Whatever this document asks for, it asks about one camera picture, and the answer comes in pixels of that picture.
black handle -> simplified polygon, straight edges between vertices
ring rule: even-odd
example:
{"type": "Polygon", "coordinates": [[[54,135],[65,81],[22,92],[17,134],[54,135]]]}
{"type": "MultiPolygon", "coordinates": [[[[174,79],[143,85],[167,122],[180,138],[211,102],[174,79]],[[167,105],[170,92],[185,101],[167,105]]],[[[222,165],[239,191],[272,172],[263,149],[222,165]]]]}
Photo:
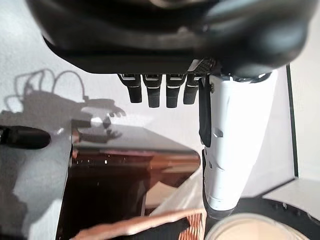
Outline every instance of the black handle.
{"type": "Polygon", "coordinates": [[[0,144],[17,149],[42,149],[50,141],[46,131],[27,126],[0,126],[0,144]]]}

white panel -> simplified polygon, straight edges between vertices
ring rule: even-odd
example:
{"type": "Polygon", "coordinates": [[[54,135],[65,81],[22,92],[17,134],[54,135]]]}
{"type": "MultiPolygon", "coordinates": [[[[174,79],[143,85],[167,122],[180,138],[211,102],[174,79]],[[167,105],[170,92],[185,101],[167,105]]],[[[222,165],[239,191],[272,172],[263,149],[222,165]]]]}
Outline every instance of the white panel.
{"type": "Polygon", "coordinates": [[[300,178],[320,180],[320,6],[302,54],[290,65],[300,178]]]}
{"type": "Polygon", "coordinates": [[[297,178],[263,197],[290,204],[320,220],[319,186],[320,181],[297,178]]]}

white wall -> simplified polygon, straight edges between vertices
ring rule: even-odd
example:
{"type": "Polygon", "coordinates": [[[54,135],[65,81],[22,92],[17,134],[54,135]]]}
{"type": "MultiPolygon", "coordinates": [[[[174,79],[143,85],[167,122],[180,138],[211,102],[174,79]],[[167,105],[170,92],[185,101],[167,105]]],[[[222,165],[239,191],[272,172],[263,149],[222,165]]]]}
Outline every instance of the white wall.
{"type": "Polygon", "coordinates": [[[302,54],[290,65],[300,178],[320,180],[320,7],[302,54]]]}
{"type": "MultiPolygon", "coordinates": [[[[90,74],[54,55],[45,45],[24,0],[1,0],[0,124],[37,127],[48,131],[52,137],[51,144],[42,150],[0,149],[0,187],[1,184],[8,187],[3,196],[17,198],[15,201],[25,210],[21,216],[9,214],[8,218],[21,218],[24,235],[55,200],[61,199],[71,147],[70,122],[88,110],[81,105],[82,89],[74,74],[61,77],[53,94],[54,78],[45,70],[41,90],[41,77],[37,75],[29,82],[30,88],[24,97],[15,96],[16,92],[23,95],[29,73],[43,69],[52,70],[55,76],[65,70],[74,71],[81,76],[89,99],[111,100],[105,105],[101,100],[99,106],[89,110],[93,115],[107,116],[112,112],[114,100],[114,104],[125,111],[126,117],[111,118],[113,124],[144,127],[201,153],[198,100],[194,105],[183,105],[180,95],[178,108],[168,109],[165,107],[165,87],[162,86],[160,108],[148,107],[145,88],[143,103],[131,104],[126,87],[116,75],[90,74]]],[[[261,152],[245,188],[246,196],[259,194],[293,177],[291,141],[288,89],[285,69],[282,68],[261,152]]],[[[201,202],[202,172],[199,170],[190,182],[192,196],[201,202]]],[[[0,211],[6,208],[5,204],[0,202],[0,211]]]]}

white robotic arm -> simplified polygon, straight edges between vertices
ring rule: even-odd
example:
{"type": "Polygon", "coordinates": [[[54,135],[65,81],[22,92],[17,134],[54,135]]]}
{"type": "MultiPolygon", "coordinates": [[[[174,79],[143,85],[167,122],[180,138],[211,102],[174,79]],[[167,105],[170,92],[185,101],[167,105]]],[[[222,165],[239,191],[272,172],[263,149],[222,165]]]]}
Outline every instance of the white robotic arm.
{"type": "Polygon", "coordinates": [[[211,138],[204,142],[202,156],[203,202],[213,218],[228,216],[239,201],[262,146],[276,81],[275,71],[258,82],[210,75],[200,83],[200,92],[209,91],[204,95],[210,97],[211,138]]]}

black frame edge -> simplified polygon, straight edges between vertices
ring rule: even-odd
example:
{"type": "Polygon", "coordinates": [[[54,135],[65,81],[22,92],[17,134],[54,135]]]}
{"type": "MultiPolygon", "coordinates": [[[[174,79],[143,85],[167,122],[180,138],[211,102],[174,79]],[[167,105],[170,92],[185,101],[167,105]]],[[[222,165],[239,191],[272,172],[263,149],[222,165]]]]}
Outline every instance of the black frame edge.
{"type": "Polygon", "coordinates": [[[297,138],[296,138],[296,123],[295,123],[295,111],[294,111],[294,99],[293,99],[293,92],[292,92],[292,82],[291,82],[291,70],[290,70],[289,64],[286,66],[286,78],[287,78],[287,83],[288,83],[288,94],[289,94],[294,176],[296,178],[298,178],[299,177],[299,168],[298,168],[298,152],[297,152],[297,138]]]}

